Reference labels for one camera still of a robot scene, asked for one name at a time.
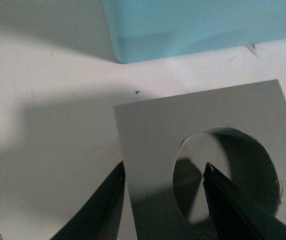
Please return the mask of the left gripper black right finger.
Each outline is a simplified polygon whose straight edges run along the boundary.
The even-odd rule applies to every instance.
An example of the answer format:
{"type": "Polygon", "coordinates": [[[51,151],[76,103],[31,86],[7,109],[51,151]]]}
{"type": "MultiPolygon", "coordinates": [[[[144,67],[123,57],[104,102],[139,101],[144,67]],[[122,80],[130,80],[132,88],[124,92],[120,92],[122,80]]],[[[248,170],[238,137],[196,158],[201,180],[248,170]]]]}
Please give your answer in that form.
{"type": "Polygon", "coordinates": [[[247,197],[214,165],[207,163],[203,186],[220,240],[286,240],[286,225],[247,197]]]}

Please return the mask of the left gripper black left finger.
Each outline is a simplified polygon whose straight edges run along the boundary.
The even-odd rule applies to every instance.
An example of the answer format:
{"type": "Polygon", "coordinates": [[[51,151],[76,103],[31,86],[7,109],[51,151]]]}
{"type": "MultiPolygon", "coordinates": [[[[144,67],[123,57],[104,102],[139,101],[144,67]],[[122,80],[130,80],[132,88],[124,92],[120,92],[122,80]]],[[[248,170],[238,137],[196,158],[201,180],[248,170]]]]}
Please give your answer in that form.
{"type": "Polygon", "coordinates": [[[124,202],[125,170],[118,163],[53,240],[116,240],[124,202]]]}

